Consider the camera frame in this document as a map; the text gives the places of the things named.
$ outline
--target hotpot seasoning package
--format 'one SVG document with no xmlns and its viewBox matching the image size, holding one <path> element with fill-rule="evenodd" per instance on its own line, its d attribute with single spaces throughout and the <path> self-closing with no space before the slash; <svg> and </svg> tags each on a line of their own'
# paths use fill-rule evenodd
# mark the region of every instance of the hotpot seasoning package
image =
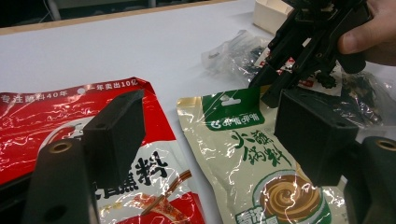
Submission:
<svg viewBox="0 0 396 224">
<path fill-rule="evenodd" d="M 205 223 L 190 168 L 155 91 L 137 77 L 59 91 L 0 93 L 0 185 L 33 172 L 40 148 L 79 138 L 113 98 L 136 90 L 144 90 L 146 136 L 124 184 L 96 190 L 101 223 Z"/>
<path fill-rule="evenodd" d="M 177 102 L 181 128 L 223 223 L 347 223 L 342 190 L 311 184 L 274 136 L 276 109 L 260 95 L 251 88 Z"/>
</svg>

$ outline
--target robotic arm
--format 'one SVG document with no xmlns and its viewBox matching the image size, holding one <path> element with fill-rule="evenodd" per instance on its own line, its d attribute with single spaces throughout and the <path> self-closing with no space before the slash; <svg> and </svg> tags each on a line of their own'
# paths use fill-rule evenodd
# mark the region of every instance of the robotic arm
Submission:
<svg viewBox="0 0 396 224">
<path fill-rule="evenodd" d="M 294 10 L 277 30 L 268 44 L 270 55 L 262 70 L 250 82 L 249 87 L 270 85 L 262 100 L 270 107 L 277 107 L 280 93 L 296 86 L 319 71 L 318 82 L 332 87 L 329 76 L 338 61 L 347 73 L 358 73 L 365 67 L 360 53 L 343 55 L 337 50 L 338 38 L 346 31 L 371 19 L 365 0 L 282 0 Z M 291 72 L 276 70 L 293 58 Z"/>
</svg>

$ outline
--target black bracket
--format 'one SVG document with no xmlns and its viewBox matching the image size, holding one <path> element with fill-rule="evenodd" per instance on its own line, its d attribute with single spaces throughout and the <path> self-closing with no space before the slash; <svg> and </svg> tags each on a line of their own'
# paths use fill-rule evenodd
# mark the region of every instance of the black bracket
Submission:
<svg viewBox="0 0 396 224">
<path fill-rule="evenodd" d="M 367 137 L 310 91 L 283 91 L 275 135 L 315 186 L 341 175 L 349 223 L 396 223 L 396 141 Z"/>
</svg>

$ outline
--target white table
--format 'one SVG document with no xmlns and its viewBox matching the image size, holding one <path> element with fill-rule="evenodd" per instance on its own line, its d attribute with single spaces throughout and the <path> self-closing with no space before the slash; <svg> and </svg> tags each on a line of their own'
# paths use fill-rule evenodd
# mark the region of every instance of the white table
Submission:
<svg viewBox="0 0 396 224">
<path fill-rule="evenodd" d="M 187 149 L 207 223 L 221 223 L 213 191 L 180 130 L 176 102 L 181 97 L 244 88 L 231 77 L 209 75 L 201 65 L 201 53 L 235 37 L 239 30 L 271 39 L 252 23 L 254 4 L 254 0 L 237 0 L 102 21 L 0 29 L 0 92 L 55 91 L 127 77 L 149 81 L 180 147 Z M 370 63 L 365 70 L 381 78 L 396 73 L 393 67 Z"/>
</svg>

